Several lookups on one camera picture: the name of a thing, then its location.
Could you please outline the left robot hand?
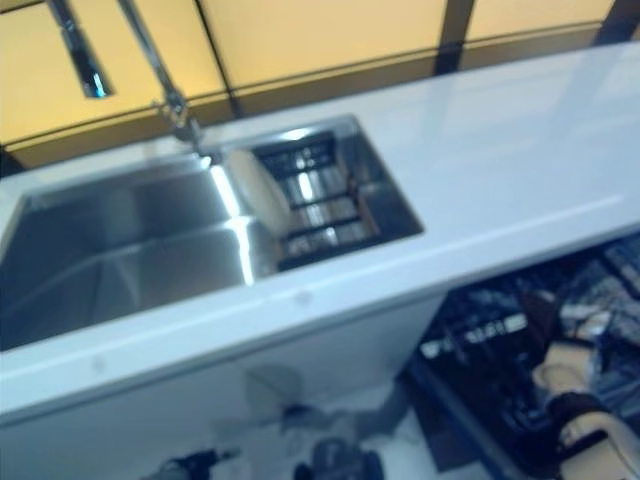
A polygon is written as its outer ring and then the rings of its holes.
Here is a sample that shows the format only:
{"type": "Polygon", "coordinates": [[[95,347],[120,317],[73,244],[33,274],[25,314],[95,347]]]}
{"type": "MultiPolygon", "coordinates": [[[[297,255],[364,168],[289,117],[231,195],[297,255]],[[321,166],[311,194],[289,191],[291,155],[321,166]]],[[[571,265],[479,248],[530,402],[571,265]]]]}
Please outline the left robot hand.
{"type": "Polygon", "coordinates": [[[211,469],[217,464],[234,459],[240,450],[233,448],[224,451],[215,449],[201,450],[183,457],[174,457],[164,462],[151,475],[151,479],[196,480],[210,479],[211,469]]]}

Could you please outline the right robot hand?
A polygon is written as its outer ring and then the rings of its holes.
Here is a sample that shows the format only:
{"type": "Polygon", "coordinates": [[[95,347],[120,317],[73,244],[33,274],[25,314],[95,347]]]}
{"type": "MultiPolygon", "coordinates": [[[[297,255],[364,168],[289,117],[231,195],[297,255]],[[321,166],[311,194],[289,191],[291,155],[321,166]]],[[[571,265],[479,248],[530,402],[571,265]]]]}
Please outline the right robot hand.
{"type": "Polygon", "coordinates": [[[586,391],[560,393],[547,402],[546,410],[563,446],[571,446],[616,420],[597,397],[586,391]]]}

